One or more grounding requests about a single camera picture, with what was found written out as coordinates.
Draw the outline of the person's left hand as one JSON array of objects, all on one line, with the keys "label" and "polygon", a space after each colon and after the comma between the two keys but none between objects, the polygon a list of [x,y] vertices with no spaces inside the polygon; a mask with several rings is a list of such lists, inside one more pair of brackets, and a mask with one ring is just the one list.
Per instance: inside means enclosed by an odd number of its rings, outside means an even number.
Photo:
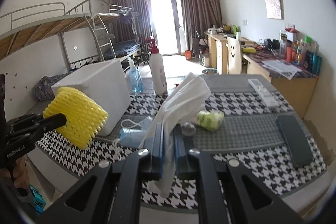
[{"label": "person's left hand", "polygon": [[19,158],[12,171],[1,168],[1,182],[5,184],[10,193],[21,200],[20,189],[27,190],[30,186],[30,178],[26,167],[26,157]]}]

